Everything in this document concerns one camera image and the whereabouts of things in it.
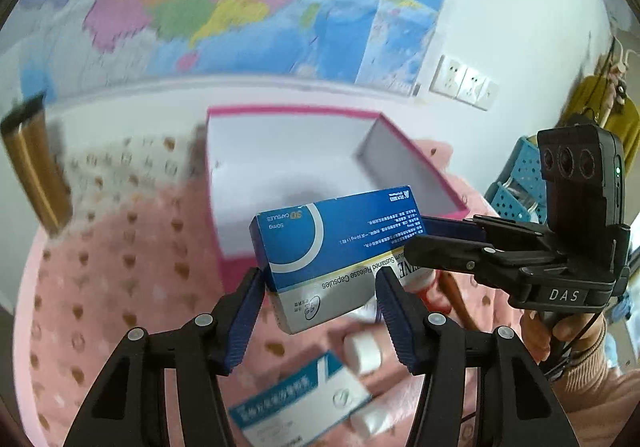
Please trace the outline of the right hand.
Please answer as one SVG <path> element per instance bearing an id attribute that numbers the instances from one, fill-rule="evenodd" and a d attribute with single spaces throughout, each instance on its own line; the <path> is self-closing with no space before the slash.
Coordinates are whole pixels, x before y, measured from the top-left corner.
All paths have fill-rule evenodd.
<path id="1" fill-rule="evenodd" d="M 575 341 L 572 351 L 582 354 L 600 341 L 604 329 L 604 318 L 594 314 L 570 315 L 553 328 L 548 328 L 536 311 L 526 311 L 521 318 L 522 339 L 536 363 L 548 359 L 552 337 L 564 343 Z"/>

